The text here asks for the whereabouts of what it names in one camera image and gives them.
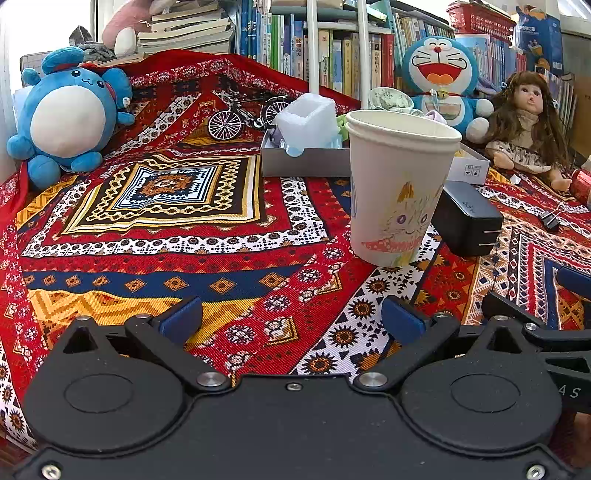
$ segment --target red basket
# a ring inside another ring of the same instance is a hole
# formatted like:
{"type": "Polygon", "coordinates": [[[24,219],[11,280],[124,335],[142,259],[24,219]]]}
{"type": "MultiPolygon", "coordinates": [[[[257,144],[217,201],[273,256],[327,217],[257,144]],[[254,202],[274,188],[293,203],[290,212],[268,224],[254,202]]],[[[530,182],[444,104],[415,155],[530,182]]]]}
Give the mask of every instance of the red basket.
{"type": "Polygon", "coordinates": [[[515,22],[484,5],[455,2],[447,7],[447,13],[456,33],[488,33],[511,44],[515,22]]]}

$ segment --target doll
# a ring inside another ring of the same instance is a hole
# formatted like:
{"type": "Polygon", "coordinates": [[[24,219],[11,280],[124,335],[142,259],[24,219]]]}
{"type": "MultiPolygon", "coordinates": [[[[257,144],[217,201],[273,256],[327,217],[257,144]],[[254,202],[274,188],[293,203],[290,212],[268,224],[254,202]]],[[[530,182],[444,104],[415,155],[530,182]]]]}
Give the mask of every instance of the doll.
{"type": "Polygon", "coordinates": [[[541,174],[554,190],[568,191],[571,180],[560,172],[568,165],[566,142],[546,81],[534,72],[514,73],[492,103],[485,153],[495,167],[541,174]]]}

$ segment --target marill plush toy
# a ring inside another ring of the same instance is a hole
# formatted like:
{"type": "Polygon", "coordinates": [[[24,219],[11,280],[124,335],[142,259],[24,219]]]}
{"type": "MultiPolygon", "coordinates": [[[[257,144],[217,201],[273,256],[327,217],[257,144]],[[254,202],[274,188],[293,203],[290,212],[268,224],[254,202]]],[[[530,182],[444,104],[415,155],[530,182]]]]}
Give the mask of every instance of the marill plush toy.
{"type": "Polygon", "coordinates": [[[66,47],[51,52],[41,65],[42,79],[25,69],[22,79],[34,85],[18,120],[18,135],[8,139],[7,151],[28,160],[29,178],[44,190],[60,178],[60,169],[87,172],[102,162],[116,122],[134,123],[134,116],[118,109],[131,100],[131,85],[120,69],[103,76],[78,66],[84,52],[66,47]]]}

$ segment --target doraemon plush toy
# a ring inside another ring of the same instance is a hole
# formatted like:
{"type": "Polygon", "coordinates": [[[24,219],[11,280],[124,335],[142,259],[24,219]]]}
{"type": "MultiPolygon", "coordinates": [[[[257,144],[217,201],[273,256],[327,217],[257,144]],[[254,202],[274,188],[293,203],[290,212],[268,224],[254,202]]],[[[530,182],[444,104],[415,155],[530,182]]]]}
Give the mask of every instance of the doraemon plush toy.
{"type": "Polygon", "coordinates": [[[412,97],[415,108],[423,113],[438,110],[464,138],[482,142],[494,108],[489,100],[467,97],[476,87],[478,64],[464,45],[446,37],[418,40],[404,55],[402,75],[419,93],[412,97]],[[430,94],[432,89],[437,99],[430,94]]]}

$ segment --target patterned tablecloth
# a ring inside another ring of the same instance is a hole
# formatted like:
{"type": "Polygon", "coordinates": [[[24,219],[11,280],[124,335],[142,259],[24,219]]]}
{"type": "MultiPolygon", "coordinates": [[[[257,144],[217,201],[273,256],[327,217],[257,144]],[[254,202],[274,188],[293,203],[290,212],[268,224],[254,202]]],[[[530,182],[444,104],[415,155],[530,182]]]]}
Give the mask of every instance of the patterned tablecloth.
{"type": "MultiPolygon", "coordinates": [[[[0,233],[0,419],[23,445],[35,446],[23,393],[80,314],[116,325],[198,294],[203,327],[186,348],[234,378],[371,367],[400,347],[380,321],[389,294],[478,324],[494,289],[553,328],[582,328],[586,305],[554,279],[559,265],[591,273],[591,213],[573,198],[491,170],[481,191],[505,222],[490,255],[456,257],[431,228],[409,265],[376,268],[349,247],[348,179],[261,176],[251,117],[274,96],[296,98],[304,82],[241,57],[181,51],[126,70],[135,125],[116,132],[99,169],[64,176],[0,233]],[[209,119],[236,99],[251,116],[238,115],[236,138],[215,140],[209,119]],[[560,232],[546,233],[535,215],[559,203],[560,232]]],[[[339,113],[358,108],[321,93],[339,113]]],[[[21,194],[9,179],[0,206],[21,194]]]]}

